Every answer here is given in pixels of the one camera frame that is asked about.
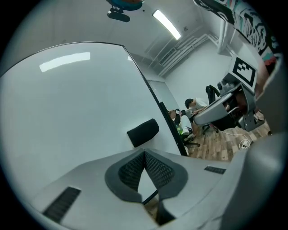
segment ceiling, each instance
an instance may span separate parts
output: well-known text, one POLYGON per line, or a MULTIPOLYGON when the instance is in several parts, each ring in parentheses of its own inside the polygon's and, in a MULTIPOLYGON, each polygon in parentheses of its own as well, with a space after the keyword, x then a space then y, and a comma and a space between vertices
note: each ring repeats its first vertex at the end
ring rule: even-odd
POLYGON ((152 14, 161 10, 182 35, 203 25, 200 9, 193 0, 146 0, 142 8, 125 11, 130 22, 107 17, 106 0, 61 0, 40 3, 22 23, 13 42, 7 67, 47 47, 77 41, 102 41, 124 45, 144 62, 161 59, 178 41, 152 14))

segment white wall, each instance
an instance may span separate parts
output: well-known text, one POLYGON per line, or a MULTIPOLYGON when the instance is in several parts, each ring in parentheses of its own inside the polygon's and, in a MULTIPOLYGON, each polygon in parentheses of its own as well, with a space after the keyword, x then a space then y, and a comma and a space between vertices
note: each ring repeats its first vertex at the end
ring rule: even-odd
POLYGON ((222 18, 218 17, 214 13, 207 11, 205 9, 200 8, 200 12, 202 14, 203 22, 205 23, 207 29, 217 37, 219 37, 220 33, 220 23, 222 18))
POLYGON ((234 52, 247 63, 258 69, 259 62, 263 62, 256 49, 245 38, 235 31, 229 44, 234 52))
POLYGON ((186 109, 187 98, 200 97, 208 103, 206 86, 217 88, 217 83, 225 76, 231 58, 227 51, 217 54, 217 47, 211 41, 206 41, 177 66, 167 76, 166 84, 180 109, 186 109))
MULTIPOLYGON (((0 78, 0 95, 2 166, 24 200, 84 162, 133 149, 126 132, 151 118, 160 131, 140 147, 180 154, 121 46, 78 43, 39 52, 0 78), (39 68, 83 52, 90 53, 89 60, 46 72, 39 68)), ((144 172, 139 185, 143 199, 155 190, 144 172)))
POLYGON ((141 70, 141 72, 143 73, 144 77, 147 80, 150 81, 160 81, 160 82, 165 82, 165 79, 162 77, 159 77, 153 69, 149 68, 149 66, 147 66, 145 63, 143 62, 137 62, 137 65, 139 67, 139 69, 141 70))

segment man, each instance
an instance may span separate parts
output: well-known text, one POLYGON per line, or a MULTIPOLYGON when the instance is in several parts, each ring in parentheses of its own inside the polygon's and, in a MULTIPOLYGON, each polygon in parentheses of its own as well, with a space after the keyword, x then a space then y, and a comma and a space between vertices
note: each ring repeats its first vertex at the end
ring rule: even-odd
POLYGON ((196 109, 192 115, 197 115, 207 107, 207 104, 201 98, 197 97, 195 99, 187 99, 185 101, 185 106, 187 109, 196 109))
POLYGON ((180 135, 189 135, 190 131, 192 130, 191 123, 186 115, 182 115, 181 112, 178 111, 178 116, 176 114, 175 110, 170 110, 169 115, 171 119, 174 121, 175 125, 178 125, 180 128, 182 128, 182 133, 180 135))

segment cable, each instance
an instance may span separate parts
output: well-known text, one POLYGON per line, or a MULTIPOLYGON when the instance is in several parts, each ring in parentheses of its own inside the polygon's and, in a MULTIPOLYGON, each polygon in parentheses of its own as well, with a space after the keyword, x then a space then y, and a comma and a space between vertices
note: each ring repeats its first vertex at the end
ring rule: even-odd
POLYGON ((247 146, 244 146, 244 147, 246 147, 246 148, 249 148, 250 147, 250 144, 251 144, 251 141, 250 140, 248 140, 248 138, 247 138, 247 136, 245 136, 244 134, 230 134, 230 133, 225 133, 225 134, 227 134, 227 135, 231 135, 231 136, 244 136, 245 137, 245 139, 243 139, 240 143, 239 143, 239 149, 245 149, 245 148, 242 148, 241 147, 241 143, 243 142, 243 141, 247 141, 248 143, 247 143, 247 146))
POLYGON ((234 110, 239 109, 239 108, 240 108, 239 106, 235 107, 234 109, 230 110, 230 111, 228 112, 228 114, 232 113, 234 110))

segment ceiling light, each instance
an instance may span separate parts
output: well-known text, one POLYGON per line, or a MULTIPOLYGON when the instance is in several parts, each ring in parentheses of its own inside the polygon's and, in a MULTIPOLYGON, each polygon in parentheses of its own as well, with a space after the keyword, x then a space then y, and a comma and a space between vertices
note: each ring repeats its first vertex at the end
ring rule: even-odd
POLYGON ((79 61, 85 61, 90 60, 90 52, 86 53, 75 53, 71 55, 66 55, 62 57, 55 58, 49 62, 45 62, 41 65, 39 65, 42 72, 46 72, 47 70, 54 69, 56 67, 59 67, 61 65, 69 64, 72 62, 79 62, 79 61))
POLYGON ((175 26, 173 26, 173 24, 168 20, 168 18, 166 18, 166 16, 160 10, 156 10, 155 13, 152 14, 152 16, 155 17, 159 22, 161 22, 163 26, 165 26, 170 31, 170 33, 176 38, 176 40, 178 40, 181 37, 180 33, 176 30, 175 26))

